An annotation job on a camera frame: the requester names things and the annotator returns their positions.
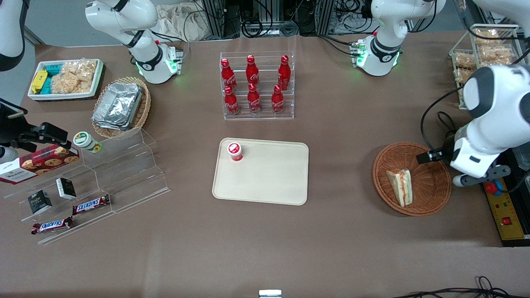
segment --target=red emergency button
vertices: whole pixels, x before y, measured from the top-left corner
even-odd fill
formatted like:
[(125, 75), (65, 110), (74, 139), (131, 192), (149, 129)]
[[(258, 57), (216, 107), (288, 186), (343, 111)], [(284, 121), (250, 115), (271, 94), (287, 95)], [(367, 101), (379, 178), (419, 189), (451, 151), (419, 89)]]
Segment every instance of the red emergency button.
[(495, 194), (497, 191), (499, 191), (499, 189), (493, 182), (484, 183), (484, 188), (486, 189), (487, 193), (492, 194), (492, 195)]
[(502, 224), (503, 224), (503, 225), (511, 225), (511, 219), (510, 219), (510, 217), (503, 217), (503, 218), (502, 218)]

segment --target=brown table surface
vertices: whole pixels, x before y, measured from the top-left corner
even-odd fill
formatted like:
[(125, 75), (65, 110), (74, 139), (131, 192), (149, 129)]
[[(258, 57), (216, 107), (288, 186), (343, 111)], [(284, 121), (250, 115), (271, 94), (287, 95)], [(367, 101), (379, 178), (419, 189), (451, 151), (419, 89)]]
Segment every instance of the brown table surface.
[[(17, 202), (0, 200), (2, 296), (256, 297), (279, 288), (284, 297), (383, 298), (474, 287), (477, 275), (530, 295), (530, 249), (500, 247), (479, 186), (453, 188), (443, 210), (414, 218), (390, 209), (372, 183), (372, 162), (385, 145), (423, 143), (423, 111), (455, 87), (446, 57), (461, 35), (410, 34), (384, 77), (352, 68), (317, 38), (193, 43), (182, 75), (148, 85), (153, 105), (144, 128), (161, 148), (156, 158), (171, 191), (47, 246), (21, 224)], [(296, 51), (295, 119), (223, 120), (219, 52), (260, 50)], [(105, 62), (105, 85), (139, 76), (123, 46), (37, 47), (37, 61), (80, 57)], [(456, 103), (454, 95), (438, 108), (461, 125), (469, 117)], [(92, 131), (94, 101), (26, 98), (23, 105), (31, 123)], [(440, 144), (445, 131), (434, 112), (426, 131)], [(225, 137), (306, 143), (307, 203), (214, 198)]]

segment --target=wicker basket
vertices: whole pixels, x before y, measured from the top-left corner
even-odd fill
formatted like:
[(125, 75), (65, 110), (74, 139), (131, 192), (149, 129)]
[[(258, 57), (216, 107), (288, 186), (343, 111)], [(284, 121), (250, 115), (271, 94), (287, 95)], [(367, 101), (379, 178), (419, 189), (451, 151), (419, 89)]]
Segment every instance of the wicker basket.
[[(451, 177), (443, 162), (418, 164), (416, 156), (428, 151), (418, 144), (400, 142), (385, 147), (374, 161), (372, 176), (379, 195), (395, 210), (410, 216), (440, 211), (451, 194)], [(401, 207), (386, 171), (408, 169), (412, 178), (412, 204)]]
[[(147, 120), (147, 115), (149, 114), (149, 109), (151, 108), (151, 95), (149, 94), (149, 90), (147, 89), (147, 86), (145, 85), (145, 83), (142, 82), (142, 80), (135, 78), (135, 77), (119, 78), (112, 83), (126, 83), (126, 84), (135, 83), (142, 87), (143, 93), (142, 93), (142, 97), (140, 98), (141, 102), (140, 102), (140, 105), (138, 106), (138, 109), (136, 110), (136, 115), (132, 123), (131, 129), (135, 127), (142, 127), (145, 121)], [(103, 89), (103, 91), (100, 93), (98, 97), (98, 101), (95, 104), (94, 111), (96, 111), (96, 109), (98, 108), (98, 105), (101, 102), (101, 98), (103, 97), (103, 94), (105, 93), (107, 88), (110, 86), (110, 84), (107, 85), (107, 87), (105, 87), (105, 89)], [(102, 127), (97, 126), (95, 123), (92, 123), (92, 126), (94, 127), (94, 130), (96, 131), (96, 133), (98, 133), (98, 135), (107, 137), (107, 138), (117, 136), (124, 132), (122, 130), (117, 130), (117, 129), (102, 128)]]

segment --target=teal package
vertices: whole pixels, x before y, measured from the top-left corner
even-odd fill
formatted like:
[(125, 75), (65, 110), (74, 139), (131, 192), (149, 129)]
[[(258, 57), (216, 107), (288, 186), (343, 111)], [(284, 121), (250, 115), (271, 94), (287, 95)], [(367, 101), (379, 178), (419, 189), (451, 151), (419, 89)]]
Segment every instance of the teal package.
[(51, 94), (51, 77), (48, 77), (46, 81), (44, 81), (44, 86), (42, 86), (40, 94)]
[(54, 75), (59, 74), (61, 72), (61, 68), (62, 67), (63, 66), (61, 64), (47, 65), (46, 66), (46, 71), (48, 72), (49, 76), (54, 76)]

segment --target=cloth bag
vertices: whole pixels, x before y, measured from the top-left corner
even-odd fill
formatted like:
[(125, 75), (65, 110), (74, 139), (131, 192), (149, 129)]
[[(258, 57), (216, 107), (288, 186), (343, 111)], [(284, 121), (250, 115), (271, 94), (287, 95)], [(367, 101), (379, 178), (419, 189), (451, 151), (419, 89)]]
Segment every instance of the cloth bag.
[(207, 23), (206, 12), (195, 12), (202, 10), (199, 5), (193, 2), (157, 5), (159, 33), (176, 36), (187, 41), (199, 41), (209, 37), (211, 31)]

